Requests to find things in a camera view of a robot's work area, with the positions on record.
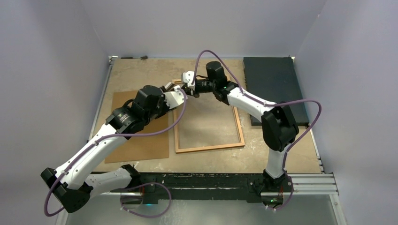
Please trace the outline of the brown backing board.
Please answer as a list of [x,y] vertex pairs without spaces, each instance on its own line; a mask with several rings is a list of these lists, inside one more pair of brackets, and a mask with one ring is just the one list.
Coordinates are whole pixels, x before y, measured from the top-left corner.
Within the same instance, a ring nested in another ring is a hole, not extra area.
[[[127,100],[136,96],[137,90],[114,92],[111,110],[121,107]],[[168,114],[151,121],[145,126],[143,133],[154,133],[169,127]],[[169,157],[169,135],[162,133],[154,136],[132,137],[115,149],[104,160],[105,164],[129,161],[162,159]]]

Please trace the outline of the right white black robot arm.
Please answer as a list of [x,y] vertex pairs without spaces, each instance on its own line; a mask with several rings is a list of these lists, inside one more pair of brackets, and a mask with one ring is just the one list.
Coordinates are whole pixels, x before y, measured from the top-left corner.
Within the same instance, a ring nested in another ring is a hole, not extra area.
[[226,76],[218,61],[207,63],[206,71],[206,77],[195,76],[192,71],[182,73],[183,90],[196,98],[202,93],[213,93],[218,101],[242,109],[261,121],[263,139],[269,147],[263,184],[270,191],[276,190],[286,177],[287,152],[299,133],[290,107],[267,103],[247,92]]

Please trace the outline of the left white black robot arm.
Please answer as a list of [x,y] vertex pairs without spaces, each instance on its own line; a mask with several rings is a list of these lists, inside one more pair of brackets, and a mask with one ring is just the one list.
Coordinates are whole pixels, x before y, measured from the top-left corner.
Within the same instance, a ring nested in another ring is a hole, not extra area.
[[130,138],[143,136],[141,131],[152,120],[170,111],[172,94],[163,86],[144,86],[133,99],[115,108],[97,134],[72,158],[55,169],[46,168],[40,175],[49,187],[45,215],[55,216],[62,210],[74,213],[105,192],[136,191],[142,182],[140,173],[132,165],[122,165],[102,174],[92,174],[92,171]]

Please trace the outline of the dark rectangular box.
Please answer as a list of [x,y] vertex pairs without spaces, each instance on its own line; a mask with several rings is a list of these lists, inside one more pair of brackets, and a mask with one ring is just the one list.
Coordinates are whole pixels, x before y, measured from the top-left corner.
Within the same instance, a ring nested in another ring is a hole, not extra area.
[[303,98],[292,57],[244,57],[246,90],[275,103]]

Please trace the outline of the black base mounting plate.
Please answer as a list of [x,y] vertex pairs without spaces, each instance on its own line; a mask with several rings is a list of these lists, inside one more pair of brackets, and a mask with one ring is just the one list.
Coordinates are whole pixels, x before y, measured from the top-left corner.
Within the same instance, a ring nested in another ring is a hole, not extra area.
[[160,173],[143,172],[122,193],[142,191],[144,204],[159,200],[239,200],[281,204],[292,192],[290,177],[272,180],[264,173]]

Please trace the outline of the aluminium rail beam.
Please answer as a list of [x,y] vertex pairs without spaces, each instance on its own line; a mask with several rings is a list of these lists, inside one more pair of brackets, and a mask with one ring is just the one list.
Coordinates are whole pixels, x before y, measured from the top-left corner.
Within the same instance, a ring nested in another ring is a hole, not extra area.
[[[104,172],[94,172],[92,174],[102,174]],[[335,183],[335,179],[331,174],[294,174],[291,177],[293,182],[292,184],[292,192],[297,195],[329,195],[336,194],[337,187]],[[117,194],[120,193],[124,196],[137,196],[140,197],[139,194],[143,194],[142,191],[138,193],[122,193],[118,190],[113,190],[109,192],[105,192],[102,194]]]

